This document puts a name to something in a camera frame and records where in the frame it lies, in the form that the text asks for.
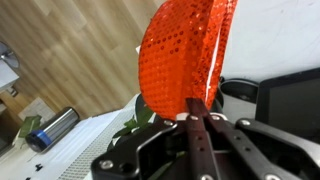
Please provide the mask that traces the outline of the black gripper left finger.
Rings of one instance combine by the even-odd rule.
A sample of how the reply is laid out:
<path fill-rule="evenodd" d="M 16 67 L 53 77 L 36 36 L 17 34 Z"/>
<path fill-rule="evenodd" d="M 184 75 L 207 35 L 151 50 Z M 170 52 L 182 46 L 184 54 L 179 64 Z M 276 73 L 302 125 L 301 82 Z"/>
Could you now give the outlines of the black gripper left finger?
<path fill-rule="evenodd" d="M 187 98 L 186 104 L 189 111 L 186 128 L 192 177 L 195 180 L 217 180 L 216 158 L 204 123 L 208 116 L 207 109 L 201 99 Z"/>

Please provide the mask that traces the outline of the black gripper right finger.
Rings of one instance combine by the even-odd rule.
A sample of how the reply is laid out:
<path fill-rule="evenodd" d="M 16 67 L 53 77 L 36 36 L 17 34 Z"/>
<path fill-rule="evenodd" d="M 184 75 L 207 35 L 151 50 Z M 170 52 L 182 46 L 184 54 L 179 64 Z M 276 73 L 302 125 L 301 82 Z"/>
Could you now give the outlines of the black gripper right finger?
<path fill-rule="evenodd" d="M 232 156 L 233 163 L 240 163 L 245 180 L 298 180 L 298 177 L 273 165 L 253 142 L 240 130 L 234 129 L 223 114 L 212 113 L 208 122 L 214 129 L 214 142 L 226 145 Z"/>

